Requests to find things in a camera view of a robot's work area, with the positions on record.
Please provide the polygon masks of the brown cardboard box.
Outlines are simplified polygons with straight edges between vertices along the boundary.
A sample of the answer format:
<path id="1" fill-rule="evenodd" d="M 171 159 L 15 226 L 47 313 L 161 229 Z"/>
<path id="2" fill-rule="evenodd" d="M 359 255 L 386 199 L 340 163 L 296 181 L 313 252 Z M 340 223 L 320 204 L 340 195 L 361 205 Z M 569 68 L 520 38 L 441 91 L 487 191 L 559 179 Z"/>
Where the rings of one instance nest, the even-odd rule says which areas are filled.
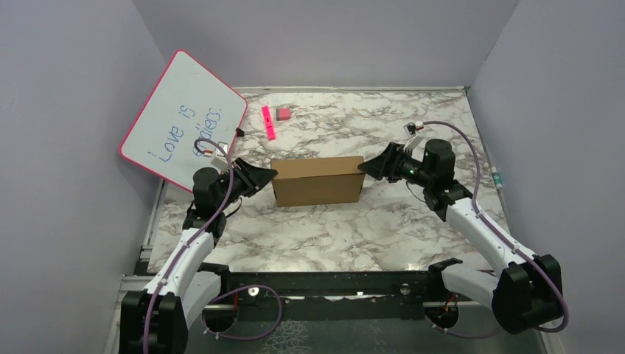
<path id="1" fill-rule="evenodd" d="M 365 173 L 362 156 L 273 160 L 271 181 L 278 207 L 356 203 Z"/>

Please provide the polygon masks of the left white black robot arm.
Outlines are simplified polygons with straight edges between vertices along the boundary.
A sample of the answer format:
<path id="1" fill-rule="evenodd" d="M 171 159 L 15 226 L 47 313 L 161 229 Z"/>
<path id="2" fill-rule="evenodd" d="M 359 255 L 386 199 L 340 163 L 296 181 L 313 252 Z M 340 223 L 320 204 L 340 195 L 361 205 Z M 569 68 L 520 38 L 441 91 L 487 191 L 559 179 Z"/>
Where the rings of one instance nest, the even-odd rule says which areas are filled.
<path id="1" fill-rule="evenodd" d="M 174 251 L 143 289 L 122 299 L 120 353 L 183 353 L 189 327 L 209 301 L 220 303 L 231 296 L 227 278 L 200 267 L 225 230 L 225 208 L 255 195 L 278 173 L 241 158 L 224 164 L 223 172 L 203 167 L 194 173 L 193 205 Z"/>

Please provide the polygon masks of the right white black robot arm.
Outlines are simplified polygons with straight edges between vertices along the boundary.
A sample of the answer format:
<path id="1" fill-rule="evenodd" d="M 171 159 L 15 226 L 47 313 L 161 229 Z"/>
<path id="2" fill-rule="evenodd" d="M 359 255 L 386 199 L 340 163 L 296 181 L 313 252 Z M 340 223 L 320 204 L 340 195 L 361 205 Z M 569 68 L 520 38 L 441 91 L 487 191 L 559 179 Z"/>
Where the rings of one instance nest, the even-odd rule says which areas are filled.
<path id="1" fill-rule="evenodd" d="M 403 145 L 391 142 L 358 169 L 378 181 L 403 180 L 422 187 L 428 208 L 460 232 L 494 271 L 488 275 L 460 260 L 431 265 L 425 280 L 431 298 L 465 295 L 490 309 L 500 327 L 510 334 L 567 317 L 560 264 L 551 255 L 539 256 L 518 243 L 478 206 L 474 193 L 454 177 L 455 154 L 449 142 L 427 141 L 422 160 L 414 159 Z"/>

